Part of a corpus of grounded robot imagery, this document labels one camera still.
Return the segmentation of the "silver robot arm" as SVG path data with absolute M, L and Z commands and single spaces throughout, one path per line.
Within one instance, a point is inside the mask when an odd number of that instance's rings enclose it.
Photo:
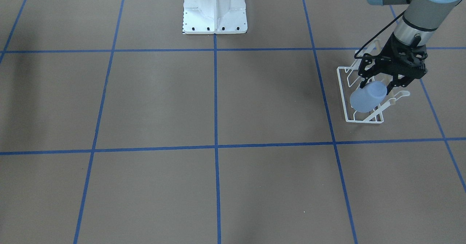
M 454 7 L 462 0 L 367 0 L 371 5 L 407 5 L 394 22 L 396 28 L 378 55 L 364 53 L 358 75 L 364 88 L 368 80 L 378 74 L 392 76 L 386 87 L 390 93 L 395 87 L 406 87 L 426 73 L 428 56 L 426 44 Z

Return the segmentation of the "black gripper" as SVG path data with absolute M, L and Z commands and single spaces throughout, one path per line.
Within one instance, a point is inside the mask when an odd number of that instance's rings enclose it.
M 378 55 L 367 51 L 358 56 L 361 60 L 358 67 L 360 88 L 364 88 L 370 78 L 385 74 L 392 76 L 386 86 L 388 96 L 394 88 L 406 87 L 413 80 L 421 79 L 427 73 L 427 57 L 426 46 L 405 45 L 392 34 Z

